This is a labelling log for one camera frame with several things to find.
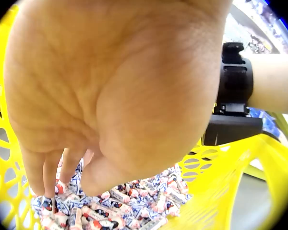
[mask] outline candy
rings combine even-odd
[[[133,216],[126,217],[125,219],[126,226],[130,229],[138,229],[140,227],[140,223]]]
[[[82,210],[82,214],[84,217],[86,217],[88,220],[102,220],[102,219],[106,219],[106,217],[98,214],[97,212],[93,211],[92,209],[90,209],[87,206],[83,206],[81,208]]]
[[[121,184],[121,185],[118,185],[116,187],[114,187],[115,189],[117,189],[118,191],[120,191],[121,193],[126,193],[126,186],[125,184]]]
[[[61,198],[61,200],[65,201],[67,197],[69,197],[72,193],[71,192],[66,192],[64,194],[57,194]]]
[[[110,198],[110,193],[108,191],[101,193],[100,198],[108,199],[108,198]]]
[[[81,223],[82,223],[82,228],[86,228],[86,226],[87,226],[87,224],[88,224],[88,220],[87,220],[87,218],[85,217],[85,216],[82,216],[81,217]]]
[[[181,176],[181,170],[180,170],[180,167],[179,167],[179,165],[177,163],[174,165],[174,168],[175,168],[176,174]]]
[[[132,181],[131,184],[138,191],[140,196],[146,197],[148,195],[148,191],[142,185],[139,184],[138,180]]]
[[[164,194],[166,195],[166,197],[173,200],[175,203],[185,204],[187,202],[184,194],[179,194],[175,192],[172,188],[167,188]]]
[[[42,216],[49,216],[54,219],[55,202],[53,198],[42,196]]]
[[[173,186],[170,186],[169,183],[172,183],[173,181],[175,181],[176,184],[173,185]],[[187,192],[189,190],[186,182],[176,172],[173,172],[173,173],[171,173],[169,175],[169,177],[168,177],[168,187],[171,187],[171,188],[174,188],[174,189],[176,189],[178,187],[180,193],[182,193],[182,194],[187,194]]]
[[[67,227],[68,216],[65,215],[63,212],[55,213],[54,214],[54,220],[61,227],[63,227],[63,228]]]
[[[82,208],[83,207],[83,203],[81,201],[77,201],[77,200],[73,200],[73,201],[70,201],[68,206],[70,209],[72,208]]]
[[[74,175],[69,182],[69,190],[72,193],[77,194],[78,196],[83,196],[85,195],[85,193],[81,189],[80,180],[81,180],[80,173],[77,173],[76,175]]]
[[[131,197],[138,197],[139,196],[139,192],[135,189],[132,188],[131,185],[126,184],[126,190],[127,190],[127,195],[131,196]]]
[[[157,190],[159,192],[165,192],[167,189],[167,183],[168,183],[168,178],[167,177],[161,177],[160,178],[160,184],[157,187]]]
[[[110,190],[110,195],[116,199],[118,199],[120,202],[127,203],[130,201],[130,197],[127,196],[124,193],[121,193],[117,189],[113,188]]]
[[[57,185],[55,186],[55,193],[56,194],[64,194],[68,191],[68,185],[58,181]]]
[[[81,189],[83,160],[67,184],[59,180],[61,169],[57,169],[55,197],[38,196],[31,202],[46,229],[155,230],[166,224],[167,215],[179,216],[180,204],[192,198],[177,164],[98,196],[86,196]]]
[[[110,202],[112,208],[117,208],[123,213],[128,213],[132,210],[132,208],[130,206],[125,205],[116,199],[109,198],[108,201]]]
[[[140,230],[156,230],[167,223],[167,219],[164,217],[158,217],[153,221],[148,222]]]
[[[150,178],[151,182],[155,187],[157,187],[160,184],[160,175],[155,175]]]
[[[104,217],[109,217],[109,218],[113,218],[116,216],[120,216],[120,212],[116,211],[116,210],[111,210],[109,208],[106,208],[104,206],[101,206],[95,202],[91,202],[89,204],[89,207],[94,210],[95,212],[99,213],[100,215],[104,216]]]
[[[81,209],[72,208],[69,217],[69,230],[83,230],[81,222]]]
[[[32,200],[31,202],[31,207],[32,209],[39,215],[42,215],[42,200],[41,196],[36,197],[35,199]]]
[[[179,208],[178,206],[175,204],[175,202],[168,200],[165,205],[164,205],[164,209],[166,209],[165,214],[166,215],[172,215],[172,216],[179,216]]]
[[[45,217],[41,219],[41,224],[46,230],[64,230],[63,227],[59,226],[53,219],[50,217]]]
[[[164,211],[164,204],[166,202],[166,196],[164,193],[159,193],[156,202],[152,204],[153,210],[158,213]]]
[[[55,201],[56,201],[56,207],[58,211],[63,212],[65,215],[69,216],[70,210],[69,210],[68,205],[65,204],[58,195],[55,196]]]
[[[142,185],[149,193],[149,195],[154,196],[158,193],[157,189],[155,189],[154,185],[147,180],[141,180],[140,185]]]
[[[103,230],[103,229],[118,229],[125,226],[125,222],[122,218],[113,218],[113,219],[104,219],[104,220],[95,220],[90,221],[86,229],[90,230]]]

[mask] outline wrapped candy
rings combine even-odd
[[[67,227],[68,216],[65,215],[63,212],[55,213],[54,214],[54,220],[59,226],[61,226],[63,228]]]
[[[130,201],[130,197],[127,196],[124,193],[121,193],[117,189],[113,188],[110,190],[110,195],[116,199],[118,199],[120,202],[127,203]]]
[[[83,216],[89,219],[90,221],[106,219],[105,216],[98,214],[97,212],[93,211],[87,206],[83,206],[81,208],[81,211],[82,211]]]
[[[69,217],[69,230],[83,230],[81,222],[81,209],[72,208]]]
[[[49,216],[41,219],[41,225],[46,230],[64,230],[63,227],[59,226],[52,218]]]
[[[86,229],[101,230],[101,229],[119,229],[125,226],[125,222],[122,218],[116,217],[113,219],[103,219],[90,221],[87,224]]]
[[[153,221],[148,222],[147,224],[143,225],[140,230],[156,230],[167,223],[167,219],[164,217],[158,217]]]
[[[53,198],[47,198],[42,196],[42,216],[48,216],[51,219],[54,219],[54,209],[55,209],[55,202]]]
[[[179,216],[180,204],[192,198],[177,164],[159,175],[120,184],[98,196],[86,196],[81,188],[83,159],[67,184],[59,180],[61,169],[60,165],[55,197],[38,196],[31,202],[48,230],[156,230],[166,224],[167,215]]]

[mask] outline candy wrapper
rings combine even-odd
[[[81,174],[80,173],[77,173],[76,175],[74,175],[72,177],[71,181],[69,182],[69,187],[70,187],[69,190],[72,193],[77,194],[78,196],[84,196],[85,193],[81,189],[80,180],[81,180]]]
[[[52,218],[49,216],[41,219],[41,225],[46,230],[64,230],[65,228],[59,226]]]
[[[72,208],[70,217],[69,217],[69,230],[83,230],[81,222],[81,209]]]
[[[179,216],[180,205],[192,198],[178,164],[159,175],[120,184],[98,196],[86,196],[81,188],[83,160],[69,183],[57,169],[55,197],[35,196],[31,202],[41,223],[49,230],[156,230],[167,215]]]
[[[58,181],[58,183],[55,186],[55,193],[56,194],[64,194],[68,192],[68,185],[62,183],[60,180]]]
[[[109,193],[108,191],[106,191],[106,192],[100,194],[98,197],[99,197],[100,199],[104,199],[104,200],[105,200],[105,199],[110,198],[110,193]]]
[[[118,199],[120,202],[123,203],[128,203],[130,201],[130,197],[127,196],[124,193],[121,193],[120,191],[118,191],[117,189],[113,188],[110,190],[110,195],[116,199]]]
[[[177,193],[172,188],[167,188],[164,194],[175,203],[185,204],[187,202],[186,196],[184,194]]]
[[[55,201],[56,201],[56,207],[59,212],[64,213],[65,215],[69,216],[70,215],[70,209],[69,206],[62,201],[62,199],[59,196],[55,196]]]
[[[89,230],[101,230],[101,229],[119,229],[125,226],[125,222],[122,218],[104,219],[90,221],[86,229]]]
[[[46,198],[42,196],[42,216],[48,216],[51,219],[54,219],[54,209],[55,209],[55,202],[53,198]]]
[[[109,209],[105,206],[102,206],[100,204],[97,204],[95,202],[90,203],[89,207],[92,210],[94,210],[95,212],[97,212],[98,214],[100,214],[106,218],[114,218],[114,217],[121,215],[121,213],[119,211],[111,210],[111,209]]]
[[[153,221],[148,222],[143,227],[140,228],[140,230],[155,230],[167,223],[167,219],[164,217],[158,217]]]
[[[106,219],[107,217],[100,215],[99,213],[95,212],[94,210],[90,209],[87,206],[82,207],[82,214],[84,217],[87,218],[87,220],[92,221],[92,220],[102,220]]]
[[[132,188],[132,185],[126,184],[126,191],[127,195],[133,198],[136,198],[139,196],[139,192]]]
[[[142,185],[140,185],[138,180],[131,181],[131,184],[138,191],[140,196],[146,197],[148,195],[148,191]]]
[[[63,228],[67,227],[68,216],[65,215],[63,212],[55,213],[54,214],[54,220],[59,226],[61,226]]]
[[[175,204],[174,201],[168,200],[165,203],[165,214],[166,215],[171,215],[171,216],[175,216],[178,217],[179,216],[179,206],[177,206],[177,204]]]
[[[165,202],[166,196],[164,193],[159,193],[156,202],[152,204],[153,210],[155,212],[162,213],[164,211]]]
[[[121,211],[123,213],[128,213],[132,209],[130,206],[125,205],[116,199],[109,198],[108,201],[110,202],[112,208],[117,208],[117,209],[119,209],[119,211]]]
[[[158,190],[154,187],[154,185],[147,180],[141,180],[139,184],[142,185],[151,196],[158,193]]]

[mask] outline yellow plastic basket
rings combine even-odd
[[[17,11],[18,7],[13,6],[0,22],[0,133],[7,136],[6,140],[0,139],[0,148],[9,151],[0,156],[0,207],[2,204],[9,207],[2,218],[5,227],[15,224],[16,229],[41,229],[39,219],[34,217],[30,208],[32,197],[17,138],[7,117],[3,87],[6,42]],[[272,198],[270,213],[260,229],[268,229],[288,204],[288,149],[274,139],[257,135],[216,147],[198,143],[192,152],[179,165],[194,198],[182,206],[179,218],[169,218],[163,230],[230,229],[241,176],[255,158],[259,159],[266,173]],[[7,178],[11,171],[15,174],[12,179]],[[11,194],[10,189],[15,186],[18,192]]]

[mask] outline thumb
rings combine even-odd
[[[104,156],[93,157],[83,169],[81,187],[86,195],[97,196],[130,180],[132,180],[130,175],[122,172]]]

